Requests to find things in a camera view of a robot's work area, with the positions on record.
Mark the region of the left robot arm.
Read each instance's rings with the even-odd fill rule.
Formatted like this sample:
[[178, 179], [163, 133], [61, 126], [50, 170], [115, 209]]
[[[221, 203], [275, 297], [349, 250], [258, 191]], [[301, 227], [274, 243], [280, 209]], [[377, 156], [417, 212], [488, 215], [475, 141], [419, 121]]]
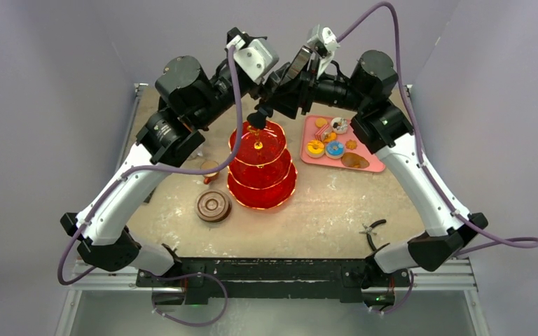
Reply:
[[257, 90], [277, 61], [251, 51], [230, 52], [213, 76], [188, 55], [165, 65], [155, 83], [158, 111], [139, 131], [124, 163], [84, 210], [62, 217], [71, 245], [85, 263], [108, 272], [145, 270], [163, 286], [180, 280], [175, 252], [138, 239], [127, 222], [163, 180], [188, 173], [183, 165], [204, 142], [202, 132], [229, 108], [240, 109], [243, 95]]

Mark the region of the red three-tier cake stand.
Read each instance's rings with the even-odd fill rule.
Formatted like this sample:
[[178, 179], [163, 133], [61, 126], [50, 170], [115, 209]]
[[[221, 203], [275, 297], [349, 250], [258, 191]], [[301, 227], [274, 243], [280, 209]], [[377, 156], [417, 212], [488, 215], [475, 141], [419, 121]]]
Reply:
[[283, 128], [267, 121], [264, 129], [243, 122], [240, 148], [228, 165], [227, 187], [244, 207], [266, 210], [285, 203], [296, 189], [298, 171]]

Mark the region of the black serving tongs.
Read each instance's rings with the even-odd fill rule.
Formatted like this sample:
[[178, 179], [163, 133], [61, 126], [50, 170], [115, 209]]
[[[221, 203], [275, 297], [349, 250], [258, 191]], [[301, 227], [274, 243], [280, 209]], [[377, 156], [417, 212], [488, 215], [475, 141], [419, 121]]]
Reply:
[[308, 95], [312, 74], [309, 71], [311, 49], [303, 46], [293, 61], [272, 72], [267, 81], [255, 89], [253, 98], [258, 99], [255, 111], [247, 116], [247, 122], [256, 129], [265, 129], [267, 119], [274, 112], [294, 120]]

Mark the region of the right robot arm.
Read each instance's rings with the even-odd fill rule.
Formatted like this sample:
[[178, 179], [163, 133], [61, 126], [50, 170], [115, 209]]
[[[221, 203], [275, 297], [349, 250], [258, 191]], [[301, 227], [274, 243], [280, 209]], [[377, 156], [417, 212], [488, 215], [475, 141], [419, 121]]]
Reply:
[[398, 82], [392, 59], [369, 50], [351, 76], [319, 74], [318, 63], [301, 50], [292, 62], [273, 71], [260, 91], [261, 100], [289, 118], [314, 103], [353, 111], [350, 127], [359, 142], [393, 173], [424, 225], [422, 234], [387, 245], [366, 260], [366, 278], [381, 285], [393, 272], [421, 267], [433, 272], [488, 226], [452, 193], [416, 143], [415, 128], [390, 95]]

